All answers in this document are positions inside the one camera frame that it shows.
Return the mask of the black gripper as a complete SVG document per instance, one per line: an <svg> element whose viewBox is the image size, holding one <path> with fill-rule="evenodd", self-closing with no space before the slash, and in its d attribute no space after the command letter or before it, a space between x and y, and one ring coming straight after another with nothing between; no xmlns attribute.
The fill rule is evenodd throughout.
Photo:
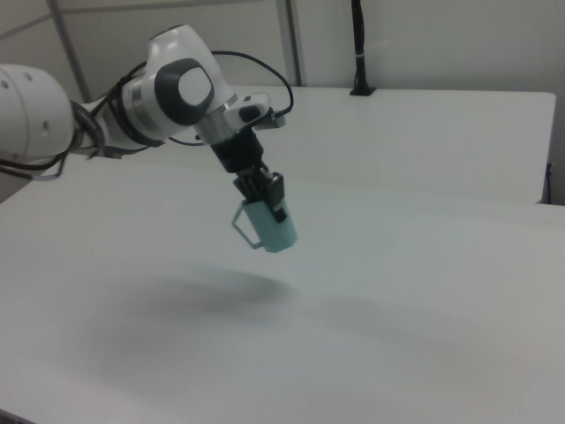
<svg viewBox="0 0 565 424"><path fill-rule="evenodd" d="M286 220L283 175L263 163L264 149L254 131L240 132L211 148L223 168L237 176L233 184L248 203L264 201L277 223Z"/></svg>

